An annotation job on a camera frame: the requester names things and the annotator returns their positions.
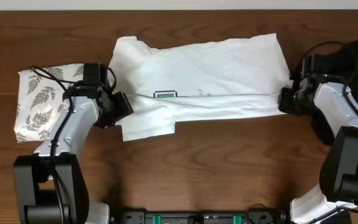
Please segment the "white printed t-shirt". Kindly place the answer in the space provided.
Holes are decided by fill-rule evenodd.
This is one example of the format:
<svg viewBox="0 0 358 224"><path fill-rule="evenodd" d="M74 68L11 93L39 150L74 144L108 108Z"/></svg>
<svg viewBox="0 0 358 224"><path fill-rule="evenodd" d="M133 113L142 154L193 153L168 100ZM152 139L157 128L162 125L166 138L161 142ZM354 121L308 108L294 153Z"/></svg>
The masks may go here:
<svg viewBox="0 0 358 224"><path fill-rule="evenodd" d="M170 49L121 37L109 65L134 110L119 122L125 141L172 134L182 121L278 115L291 85L275 34Z"/></svg>

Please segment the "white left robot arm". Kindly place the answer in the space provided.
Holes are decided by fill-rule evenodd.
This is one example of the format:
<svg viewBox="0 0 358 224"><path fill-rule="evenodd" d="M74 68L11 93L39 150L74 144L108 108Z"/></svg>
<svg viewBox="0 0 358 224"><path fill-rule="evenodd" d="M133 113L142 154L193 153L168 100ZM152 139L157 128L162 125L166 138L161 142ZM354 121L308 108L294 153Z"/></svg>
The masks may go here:
<svg viewBox="0 0 358 224"><path fill-rule="evenodd" d="M13 165L21 223L109 223L110 208L92 202L78 162L93 126L107 128L134 112L127 96L102 86L73 85L49 137Z"/></svg>

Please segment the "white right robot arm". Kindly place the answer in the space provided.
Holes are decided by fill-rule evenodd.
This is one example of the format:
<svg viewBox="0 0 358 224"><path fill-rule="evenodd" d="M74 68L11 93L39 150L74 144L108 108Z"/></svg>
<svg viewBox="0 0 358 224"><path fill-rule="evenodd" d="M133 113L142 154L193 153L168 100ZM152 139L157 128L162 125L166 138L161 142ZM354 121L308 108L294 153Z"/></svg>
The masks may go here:
<svg viewBox="0 0 358 224"><path fill-rule="evenodd" d="M348 82L313 74L282 88L278 108L288 114L309 114L316 132L330 150L309 192L291 201L292 223L324 223L346 213L358 214L358 104Z"/></svg>

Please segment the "fern-print fabric bag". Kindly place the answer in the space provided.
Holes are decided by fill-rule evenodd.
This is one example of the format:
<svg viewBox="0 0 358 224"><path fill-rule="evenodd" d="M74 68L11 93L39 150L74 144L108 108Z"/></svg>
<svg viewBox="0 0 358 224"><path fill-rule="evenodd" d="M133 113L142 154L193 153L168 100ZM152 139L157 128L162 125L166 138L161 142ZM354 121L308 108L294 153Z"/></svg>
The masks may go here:
<svg viewBox="0 0 358 224"><path fill-rule="evenodd" d="M63 109L63 89L37 70L19 72L14 132L17 142L43 141Z"/></svg>

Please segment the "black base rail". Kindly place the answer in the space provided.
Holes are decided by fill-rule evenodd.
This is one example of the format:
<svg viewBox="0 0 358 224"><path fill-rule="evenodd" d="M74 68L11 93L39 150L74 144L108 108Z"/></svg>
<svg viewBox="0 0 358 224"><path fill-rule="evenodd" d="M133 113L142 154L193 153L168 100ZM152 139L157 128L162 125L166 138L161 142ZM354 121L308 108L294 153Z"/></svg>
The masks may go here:
<svg viewBox="0 0 358 224"><path fill-rule="evenodd" d="M247 210L148 211L123 208L111 212L110 224L294 224L287 210L254 204Z"/></svg>

